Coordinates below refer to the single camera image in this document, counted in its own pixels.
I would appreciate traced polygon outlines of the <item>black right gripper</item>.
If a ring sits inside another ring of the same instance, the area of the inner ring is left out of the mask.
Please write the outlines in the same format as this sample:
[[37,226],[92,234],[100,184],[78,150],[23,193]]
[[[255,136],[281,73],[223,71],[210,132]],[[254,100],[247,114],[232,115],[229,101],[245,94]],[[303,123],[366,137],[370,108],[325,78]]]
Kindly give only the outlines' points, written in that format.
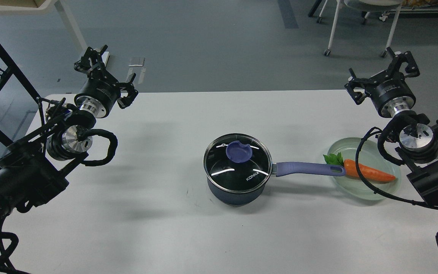
[[392,61],[385,71],[385,82],[379,83],[379,75],[370,78],[358,78],[349,68],[350,78],[344,88],[356,105],[366,98],[371,99],[379,116],[393,118],[398,113],[411,110],[416,98],[406,83],[407,78],[420,76],[419,67],[410,51],[394,52],[388,47],[387,53]]

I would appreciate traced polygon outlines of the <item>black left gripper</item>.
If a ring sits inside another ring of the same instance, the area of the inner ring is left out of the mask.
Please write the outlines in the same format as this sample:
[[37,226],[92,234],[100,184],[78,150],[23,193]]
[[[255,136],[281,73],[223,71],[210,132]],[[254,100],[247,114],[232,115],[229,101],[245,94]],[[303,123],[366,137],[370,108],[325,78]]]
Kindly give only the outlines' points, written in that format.
[[[102,58],[107,48],[107,45],[97,50],[88,47],[74,63],[74,70],[87,76],[84,86],[75,96],[75,105],[93,114],[95,118],[107,117],[116,101],[121,109],[129,107],[138,95],[133,83],[136,73],[131,73],[123,83],[111,81]],[[121,92],[127,95],[120,97]]]

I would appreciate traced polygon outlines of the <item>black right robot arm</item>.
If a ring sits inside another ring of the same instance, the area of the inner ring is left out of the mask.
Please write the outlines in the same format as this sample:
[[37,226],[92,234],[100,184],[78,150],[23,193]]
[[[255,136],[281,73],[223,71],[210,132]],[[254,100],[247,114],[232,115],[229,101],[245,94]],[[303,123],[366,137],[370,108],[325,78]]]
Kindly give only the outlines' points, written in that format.
[[[390,119],[383,129],[373,127],[361,139],[355,153],[356,171],[360,180],[374,194],[413,206],[438,210],[438,119],[431,125],[425,114],[417,114],[413,110],[416,98],[406,79],[418,77],[420,71],[412,53],[394,52],[390,47],[385,52],[392,58],[386,69],[369,78],[360,78],[349,68],[351,76],[344,85],[355,104],[360,105],[369,98],[378,115]],[[422,201],[389,194],[362,175],[359,166],[360,151],[373,135],[377,138],[379,154],[385,160],[409,168],[407,178]]]

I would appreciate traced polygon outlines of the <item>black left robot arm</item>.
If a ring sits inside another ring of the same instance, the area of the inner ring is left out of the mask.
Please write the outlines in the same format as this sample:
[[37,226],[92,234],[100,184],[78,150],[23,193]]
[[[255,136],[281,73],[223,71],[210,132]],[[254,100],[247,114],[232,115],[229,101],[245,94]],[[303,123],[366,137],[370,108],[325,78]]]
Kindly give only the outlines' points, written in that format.
[[13,210],[27,213],[47,204],[68,187],[66,177],[78,165],[104,166],[115,156],[118,139],[113,132],[96,129],[117,104],[129,107],[138,95],[135,73],[123,83],[107,69],[103,55],[108,46],[88,47],[74,64],[87,80],[74,103],[38,98],[41,127],[8,146],[0,159],[0,272],[19,274],[10,256],[19,244],[16,234],[2,226]]

